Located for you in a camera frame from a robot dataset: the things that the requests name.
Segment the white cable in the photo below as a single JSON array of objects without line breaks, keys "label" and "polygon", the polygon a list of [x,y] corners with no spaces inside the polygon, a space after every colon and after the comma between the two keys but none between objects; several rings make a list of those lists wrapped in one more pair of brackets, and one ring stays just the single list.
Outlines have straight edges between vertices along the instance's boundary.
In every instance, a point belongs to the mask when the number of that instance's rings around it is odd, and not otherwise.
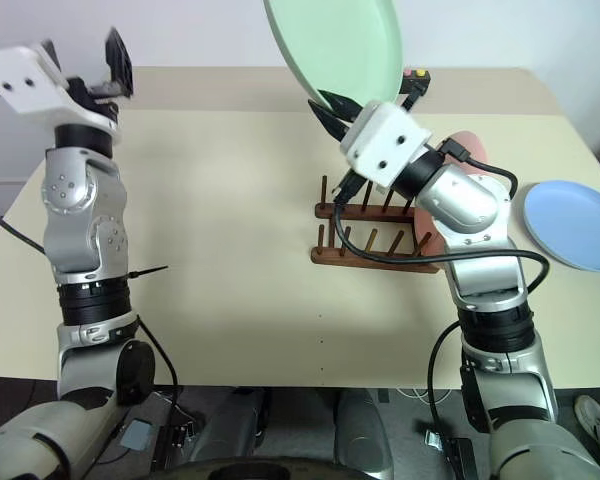
[{"label": "white cable", "polygon": [[[426,398],[427,398],[426,390],[423,394],[421,394],[420,392],[418,392],[418,390],[416,390],[415,388],[412,388],[411,391],[413,392],[413,395],[406,393],[401,388],[396,388],[396,391],[403,397],[413,398],[414,400],[418,399],[418,400],[420,400],[421,403],[424,403],[425,405],[429,405],[429,401],[426,400]],[[440,403],[444,402],[447,398],[449,398],[449,395],[451,395],[451,390],[447,390],[447,392],[444,395],[442,395],[442,397],[440,397],[439,399],[437,399],[435,401],[435,404],[439,405]]]},{"label": "white cable", "polygon": [[[159,392],[156,392],[156,391],[154,391],[153,393],[155,393],[155,394],[156,394],[156,395],[157,395],[159,398],[161,398],[162,400],[164,400],[165,402],[167,402],[169,405],[171,405],[171,403],[172,403],[172,400],[171,400],[169,397],[167,397],[167,396],[165,396],[165,395],[162,395],[161,393],[159,393]],[[187,417],[187,418],[190,418],[190,419],[191,419],[191,420],[193,420],[194,422],[197,422],[197,421],[198,421],[198,419],[196,419],[196,418],[192,417],[190,414],[188,414],[188,413],[187,413],[187,412],[185,412],[185,411],[184,411],[182,408],[180,408],[180,405],[178,405],[177,403],[176,403],[176,410],[178,410],[178,411],[179,411],[181,414],[183,414],[183,415],[184,415],[185,417]]]}]

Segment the beige tabletop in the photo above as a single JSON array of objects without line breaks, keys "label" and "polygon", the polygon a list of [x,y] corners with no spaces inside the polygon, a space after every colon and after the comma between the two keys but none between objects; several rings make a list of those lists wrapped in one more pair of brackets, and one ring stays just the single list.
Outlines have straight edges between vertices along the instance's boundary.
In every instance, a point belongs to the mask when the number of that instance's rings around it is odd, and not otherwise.
[{"label": "beige tabletop", "polygon": [[[115,149],[129,196],[130,267],[170,268],[131,282],[134,307],[185,384],[424,385],[429,351],[456,319],[444,274],[312,264],[320,177],[327,174],[333,185],[345,161],[299,106],[302,92],[288,72],[262,69],[258,82],[257,69],[234,69],[227,82],[229,70],[145,69],[136,75],[142,108],[123,110],[123,141]],[[174,92],[183,78],[205,75],[204,82],[231,88],[228,96],[240,108],[222,107],[226,99],[212,88],[201,95],[200,84],[189,85],[191,98]],[[251,76],[243,87],[240,75]],[[279,75],[279,83],[267,99],[261,89],[270,75]],[[510,234],[520,248],[538,250],[521,220],[526,191],[558,178],[600,191],[595,158],[528,73],[445,70],[433,76],[438,91],[432,82],[431,96],[417,105],[417,121],[435,141],[475,132],[489,162],[518,175]],[[478,80],[485,82],[482,96],[472,89]],[[537,101],[526,107],[516,101],[530,95]],[[187,100],[176,105],[176,96]],[[256,104],[249,100],[254,97],[267,101]],[[210,98],[221,106],[201,107]],[[447,113],[440,99],[448,102]],[[39,241],[42,175],[39,168],[7,215]],[[377,247],[387,248],[396,228],[378,227]],[[354,242],[363,243],[370,229],[357,222]],[[525,261],[525,269],[528,278],[537,272],[533,262]],[[530,305],[555,386],[600,386],[600,274],[552,261]],[[60,321],[46,259],[0,229],[0,376],[55,378]],[[459,346],[456,334],[443,347],[440,388],[459,385]],[[162,362],[157,381],[169,381]]]}]

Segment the floor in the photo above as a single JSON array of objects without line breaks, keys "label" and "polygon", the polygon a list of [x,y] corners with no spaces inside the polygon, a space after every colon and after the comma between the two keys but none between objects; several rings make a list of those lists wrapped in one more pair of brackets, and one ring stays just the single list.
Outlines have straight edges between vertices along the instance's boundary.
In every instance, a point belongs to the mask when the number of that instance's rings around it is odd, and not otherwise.
[{"label": "floor", "polygon": [[[16,415],[27,403],[31,380],[0,378],[0,425]],[[53,399],[54,382],[37,381],[30,404]],[[200,412],[209,418],[214,409],[232,391],[230,387],[187,387],[181,405],[188,412]],[[378,398],[378,392],[371,392]],[[423,432],[430,425],[427,406],[418,400],[405,398],[390,390],[388,403],[376,402],[384,421],[394,457],[395,478],[400,480],[436,478],[451,479],[452,474],[439,452],[424,444]],[[595,443],[578,426],[573,415],[575,396],[587,393],[600,402],[600,389],[558,390],[559,423],[576,435],[594,457],[599,456]],[[331,460],[333,452],[332,408],[336,390],[328,388],[275,388],[269,427],[264,441],[257,449],[258,456],[300,456]],[[168,402],[152,394],[141,406],[134,408],[128,421],[140,418],[160,425],[166,416]],[[467,423],[458,391],[439,406],[443,421],[454,436],[467,437],[473,442],[480,479],[487,479],[488,436],[476,433]],[[148,473],[152,446],[144,452],[131,451],[121,460],[95,466],[86,477],[127,479]],[[100,461],[116,458],[124,448],[118,440],[111,442]]]}]

